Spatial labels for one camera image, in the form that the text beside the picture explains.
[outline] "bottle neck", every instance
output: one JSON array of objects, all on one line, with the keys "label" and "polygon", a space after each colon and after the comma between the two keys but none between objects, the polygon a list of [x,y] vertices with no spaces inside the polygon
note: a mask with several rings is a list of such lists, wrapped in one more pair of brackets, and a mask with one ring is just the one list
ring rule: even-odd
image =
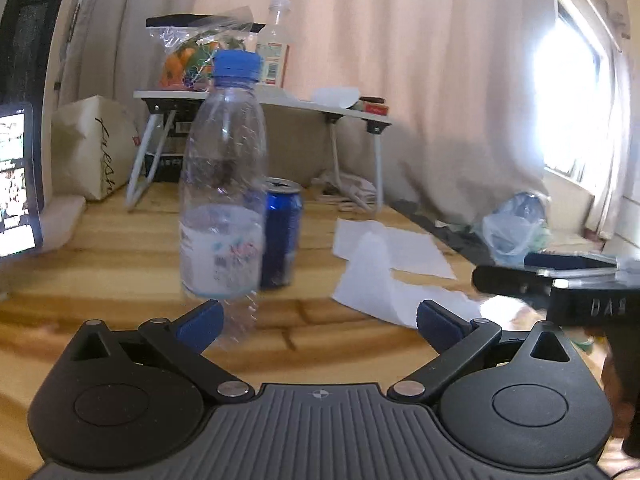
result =
[{"label": "bottle neck", "polygon": [[255,81],[245,78],[219,76],[213,78],[213,86],[215,86],[215,88],[243,88],[245,90],[254,90]]},{"label": "bottle neck", "polygon": [[288,14],[289,9],[283,9],[282,7],[269,9],[268,25],[282,25]]}]

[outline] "plastic bag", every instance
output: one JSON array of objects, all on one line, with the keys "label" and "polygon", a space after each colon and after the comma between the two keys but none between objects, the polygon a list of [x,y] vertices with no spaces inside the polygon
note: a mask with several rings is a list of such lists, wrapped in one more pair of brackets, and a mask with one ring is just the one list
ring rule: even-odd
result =
[{"label": "plastic bag", "polygon": [[245,50],[244,41],[253,24],[249,7],[216,16],[174,14],[146,20],[146,29],[162,42],[166,54],[159,87],[207,91],[216,54]]},{"label": "plastic bag", "polygon": [[543,249],[548,240],[545,208],[537,196],[529,193],[518,193],[507,200],[474,230],[495,262],[505,266],[521,266],[528,253]]}]

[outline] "white bottle cap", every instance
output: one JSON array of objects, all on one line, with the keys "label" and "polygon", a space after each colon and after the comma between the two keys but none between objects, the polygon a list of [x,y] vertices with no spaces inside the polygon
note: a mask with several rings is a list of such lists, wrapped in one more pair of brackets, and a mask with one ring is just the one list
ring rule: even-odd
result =
[{"label": "white bottle cap", "polygon": [[281,9],[281,10],[290,10],[291,2],[289,0],[271,0],[269,4],[269,10],[271,9]]}]

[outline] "bottle label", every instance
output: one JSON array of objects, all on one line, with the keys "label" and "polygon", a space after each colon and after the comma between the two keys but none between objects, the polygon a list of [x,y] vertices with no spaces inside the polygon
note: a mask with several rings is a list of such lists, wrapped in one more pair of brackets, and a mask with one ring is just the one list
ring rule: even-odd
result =
[{"label": "bottle label", "polygon": [[289,57],[287,43],[261,43],[257,53],[262,57],[262,74],[260,82],[267,86],[282,88]]},{"label": "bottle label", "polygon": [[196,296],[219,300],[249,294],[260,283],[263,251],[259,222],[245,223],[242,229],[227,222],[204,231],[180,223],[182,286]]}]

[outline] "blue can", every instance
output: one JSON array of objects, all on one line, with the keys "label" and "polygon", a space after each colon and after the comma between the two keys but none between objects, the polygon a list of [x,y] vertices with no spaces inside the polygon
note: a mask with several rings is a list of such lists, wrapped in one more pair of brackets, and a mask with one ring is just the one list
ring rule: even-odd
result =
[{"label": "blue can", "polygon": [[267,179],[267,213],[264,227],[260,288],[289,285],[300,236],[301,187],[282,178]]}]

